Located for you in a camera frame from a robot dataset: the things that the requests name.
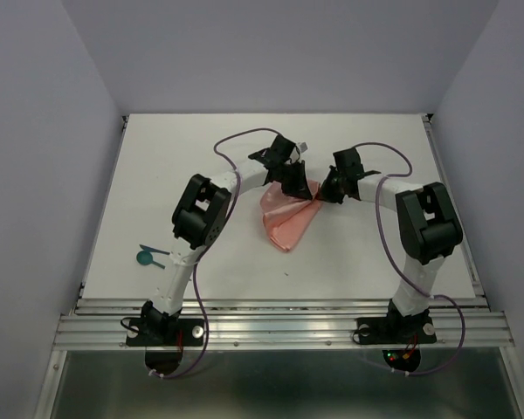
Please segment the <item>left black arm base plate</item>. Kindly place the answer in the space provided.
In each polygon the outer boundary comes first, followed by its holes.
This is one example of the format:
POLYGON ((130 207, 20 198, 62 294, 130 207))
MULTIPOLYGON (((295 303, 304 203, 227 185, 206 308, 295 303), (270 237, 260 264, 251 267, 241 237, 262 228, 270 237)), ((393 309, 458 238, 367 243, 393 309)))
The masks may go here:
POLYGON ((141 318, 124 318, 128 347, 201 347, 205 338, 203 319, 178 319, 165 331, 141 318))

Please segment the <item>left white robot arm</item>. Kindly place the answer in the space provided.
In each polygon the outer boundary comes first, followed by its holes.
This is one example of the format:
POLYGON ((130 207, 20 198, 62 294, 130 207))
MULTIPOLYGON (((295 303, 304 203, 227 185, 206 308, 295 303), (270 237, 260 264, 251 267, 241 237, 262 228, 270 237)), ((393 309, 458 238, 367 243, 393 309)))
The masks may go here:
POLYGON ((224 142, 238 138, 231 135, 213 147, 231 169, 214 176, 193 175, 186 185, 171 221, 174 240, 163 278, 141 308, 141 330, 156 343, 166 344, 176 337, 178 317, 188 283, 203 254, 216 242, 231 217, 239 196, 251 189, 276 182, 286 196, 313 198, 302 154, 304 142, 295 143, 269 129, 275 138, 268 148, 248 155, 241 163, 218 150, 224 142))

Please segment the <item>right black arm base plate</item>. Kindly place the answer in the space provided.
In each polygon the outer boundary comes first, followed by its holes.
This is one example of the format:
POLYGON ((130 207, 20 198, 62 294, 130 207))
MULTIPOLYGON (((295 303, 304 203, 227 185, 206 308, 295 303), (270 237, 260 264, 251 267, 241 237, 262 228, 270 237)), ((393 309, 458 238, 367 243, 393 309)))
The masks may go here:
POLYGON ((386 317, 361 317, 355 320, 356 329, 352 340, 363 346, 402 345, 417 338, 418 344, 434 344, 437 335, 434 329, 427 333, 425 326, 432 326, 431 318, 392 320, 386 317))

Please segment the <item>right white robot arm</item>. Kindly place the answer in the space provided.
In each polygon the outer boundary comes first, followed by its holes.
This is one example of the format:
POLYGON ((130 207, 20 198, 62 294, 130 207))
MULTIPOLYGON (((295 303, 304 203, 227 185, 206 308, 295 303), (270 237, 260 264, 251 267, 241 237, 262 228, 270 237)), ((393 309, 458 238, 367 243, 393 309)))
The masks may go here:
POLYGON ((384 145, 404 161, 403 173, 383 174, 363 167, 357 147, 334 153, 334 165, 320 186, 317 198, 326 203, 343 203, 346 197, 373 203, 383 250, 401 282, 392 304, 397 312, 384 320, 384 330, 393 340, 405 340, 416 330, 417 316, 429 308, 438 271, 463 241, 463 229, 452 200, 441 182, 406 182, 413 173, 408 157, 384 145), (398 236, 405 252, 399 267, 390 251, 383 228, 381 210, 396 214, 398 236))

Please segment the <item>pink satin napkin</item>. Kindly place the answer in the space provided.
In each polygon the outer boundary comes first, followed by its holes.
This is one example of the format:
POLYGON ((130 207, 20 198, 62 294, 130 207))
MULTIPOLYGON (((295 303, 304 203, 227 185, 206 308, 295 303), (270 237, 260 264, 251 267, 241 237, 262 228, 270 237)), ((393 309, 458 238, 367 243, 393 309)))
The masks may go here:
POLYGON ((286 196, 281 185, 273 182, 262 195, 259 205, 265 233, 277 249, 292 251, 321 209, 323 202, 286 196))

